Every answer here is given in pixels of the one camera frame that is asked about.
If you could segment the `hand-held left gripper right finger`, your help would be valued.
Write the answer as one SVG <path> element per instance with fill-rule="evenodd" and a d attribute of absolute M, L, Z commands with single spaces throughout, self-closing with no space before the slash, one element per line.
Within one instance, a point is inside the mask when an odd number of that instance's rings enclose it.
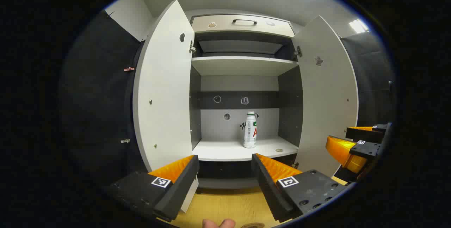
<path fill-rule="evenodd" d="M 315 169 L 302 172 L 261 154 L 252 154 L 251 169 L 274 219 L 281 223 L 316 211 L 346 188 Z"/>

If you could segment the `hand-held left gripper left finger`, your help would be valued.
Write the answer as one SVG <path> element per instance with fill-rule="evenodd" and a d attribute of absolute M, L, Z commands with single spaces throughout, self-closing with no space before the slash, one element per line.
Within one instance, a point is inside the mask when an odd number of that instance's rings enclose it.
<path fill-rule="evenodd" d="M 175 220 L 199 170 L 190 155 L 152 172 L 134 172 L 111 183 L 108 194 L 145 218 Z"/>

